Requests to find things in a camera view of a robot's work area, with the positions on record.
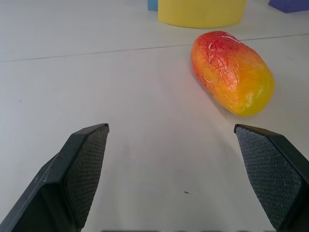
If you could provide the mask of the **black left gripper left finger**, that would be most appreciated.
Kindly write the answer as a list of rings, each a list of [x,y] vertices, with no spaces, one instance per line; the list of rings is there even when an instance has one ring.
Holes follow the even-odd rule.
[[[0,224],[2,232],[79,232],[87,221],[104,159],[107,123],[73,133],[41,167]]]

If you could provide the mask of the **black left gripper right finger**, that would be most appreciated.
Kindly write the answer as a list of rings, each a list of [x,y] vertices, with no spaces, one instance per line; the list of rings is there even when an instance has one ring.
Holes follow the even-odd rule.
[[[236,124],[249,182],[278,232],[309,230],[309,161],[283,136]]]

